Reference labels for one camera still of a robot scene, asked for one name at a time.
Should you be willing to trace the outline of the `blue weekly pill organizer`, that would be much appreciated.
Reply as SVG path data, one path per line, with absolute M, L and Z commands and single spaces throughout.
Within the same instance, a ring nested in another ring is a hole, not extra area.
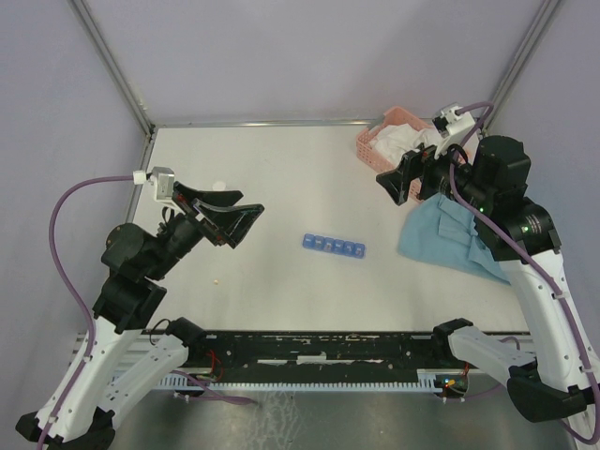
M 302 247 L 355 259 L 364 259 L 367 250 L 366 246 L 362 243 L 312 233 L 304 234 Z

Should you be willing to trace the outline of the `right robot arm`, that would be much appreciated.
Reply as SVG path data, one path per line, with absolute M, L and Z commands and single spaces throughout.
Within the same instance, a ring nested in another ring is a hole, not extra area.
M 599 357 L 570 296 L 554 221 L 525 195 L 530 168 L 521 142 L 488 136 L 473 161 L 456 143 L 439 157 L 432 148 L 413 150 L 376 181 L 397 205 L 419 180 L 421 199 L 441 194 L 473 213 L 478 237 L 517 296 L 534 351 L 510 348 L 472 322 L 454 319 L 434 328 L 430 355 L 443 367 L 461 361 L 481 369 L 507 389 L 524 418 L 538 423 L 599 404 Z

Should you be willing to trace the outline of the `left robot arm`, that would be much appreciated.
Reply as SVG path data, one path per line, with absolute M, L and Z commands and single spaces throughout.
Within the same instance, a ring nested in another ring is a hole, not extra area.
M 113 375 L 167 293 L 158 282 L 203 239 L 236 248 L 264 207 L 240 204 L 239 190 L 151 183 L 155 201 L 163 205 L 157 234 L 125 223 L 108 235 L 101 261 L 109 276 L 96 303 L 83 311 L 84 343 L 48 402 L 16 425 L 39 449 L 109 448 L 125 417 L 161 379 L 184 363 L 199 365 L 207 355 L 205 331 L 179 318 L 155 349 L 120 377 Z

